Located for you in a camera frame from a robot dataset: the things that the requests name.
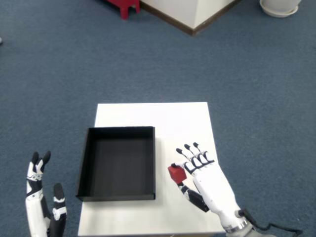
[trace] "black cable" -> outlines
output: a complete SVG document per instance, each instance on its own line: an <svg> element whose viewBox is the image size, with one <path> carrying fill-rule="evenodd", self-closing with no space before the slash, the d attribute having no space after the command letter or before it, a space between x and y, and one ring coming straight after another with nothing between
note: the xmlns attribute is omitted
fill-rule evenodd
<svg viewBox="0 0 316 237"><path fill-rule="evenodd" d="M292 228L288 228L288 227L284 227L284 226L279 226L279 225L273 224L273 223L269 223L266 227L258 226L257 222L253 219L253 217L250 215L250 213L248 212L247 209L239 210L238 211L238 215L245 217L254 227L256 227L256 228L258 228L258 229L260 229L262 231L267 231L271 227L275 227L275 228L278 228L280 230L294 232L293 237L297 237L297 236L299 236L300 234L303 233L302 230L292 229Z"/></svg>

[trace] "black box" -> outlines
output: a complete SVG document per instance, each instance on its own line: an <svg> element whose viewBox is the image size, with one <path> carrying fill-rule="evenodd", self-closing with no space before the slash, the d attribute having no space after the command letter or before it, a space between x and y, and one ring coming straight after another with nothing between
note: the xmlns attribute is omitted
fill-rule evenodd
<svg viewBox="0 0 316 237"><path fill-rule="evenodd" d="M89 128L76 197L81 201L155 199L155 128Z"/></svg>

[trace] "white table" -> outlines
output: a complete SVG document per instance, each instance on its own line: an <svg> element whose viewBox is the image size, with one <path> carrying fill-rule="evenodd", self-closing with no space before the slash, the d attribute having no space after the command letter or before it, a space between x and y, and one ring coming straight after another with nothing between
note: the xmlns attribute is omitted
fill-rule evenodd
<svg viewBox="0 0 316 237"><path fill-rule="evenodd" d="M187 201L167 170L185 160L175 151L185 143L198 142L217 160L207 103L98 105L95 127L146 125L156 127L156 200L83 202L78 235L223 233L217 215Z"/></svg>

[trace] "red cube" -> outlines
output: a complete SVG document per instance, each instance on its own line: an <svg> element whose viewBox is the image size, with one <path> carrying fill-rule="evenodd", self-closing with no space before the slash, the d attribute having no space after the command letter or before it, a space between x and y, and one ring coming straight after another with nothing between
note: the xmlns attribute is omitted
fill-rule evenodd
<svg viewBox="0 0 316 237"><path fill-rule="evenodd" d="M176 184L180 184L183 180L187 178L186 173L183 168L177 166L177 167L168 167L169 173L171 178L173 179Z"/></svg>

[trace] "blue carpet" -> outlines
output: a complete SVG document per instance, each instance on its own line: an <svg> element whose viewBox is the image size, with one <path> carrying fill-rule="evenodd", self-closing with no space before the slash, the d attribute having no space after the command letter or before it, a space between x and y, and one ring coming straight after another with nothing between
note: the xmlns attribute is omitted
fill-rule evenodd
<svg viewBox="0 0 316 237"><path fill-rule="evenodd" d="M143 10L123 21L98 0L1 0L0 235L27 235L27 166L48 149L48 205L61 182L65 236L77 235L79 162L97 103L207 101L239 205L262 225L315 236L315 8L303 0L275 19L243 0L193 38Z"/></svg>

